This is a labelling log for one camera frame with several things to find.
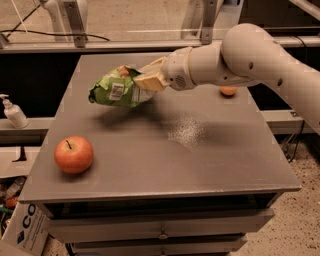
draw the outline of drawer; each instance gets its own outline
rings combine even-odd
[[[272,217],[272,209],[50,220],[49,233],[62,243],[159,239],[256,232]]]
[[[80,256],[88,254],[96,256],[214,255],[237,251],[246,241],[246,237],[240,235],[172,238],[165,241],[149,239],[79,243],[74,244],[74,250]]]

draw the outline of apple stem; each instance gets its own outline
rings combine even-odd
[[[69,141],[68,141],[68,140],[66,140],[66,142],[68,143],[69,148],[70,148],[70,149],[72,149],[72,147],[71,147],[71,145],[70,145]]]

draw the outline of chip bag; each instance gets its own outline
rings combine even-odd
[[[136,107],[148,101],[156,91],[139,88],[133,78],[140,75],[138,70],[120,66],[97,81],[89,92],[89,101],[108,106]]]

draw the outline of soap dispenser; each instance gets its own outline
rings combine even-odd
[[[18,105],[11,103],[8,97],[9,95],[0,94],[0,98],[2,99],[2,103],[4,105],[4,114],[11,121],[15,128],[21,129],[26,127],[29,124],[28,118]]]

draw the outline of red apple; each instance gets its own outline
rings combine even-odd
[[[87,170],[93,162],[93,148],[90,142],[80,136],[62,140],[54,151],[54,160],[59,168],[69,174]]]

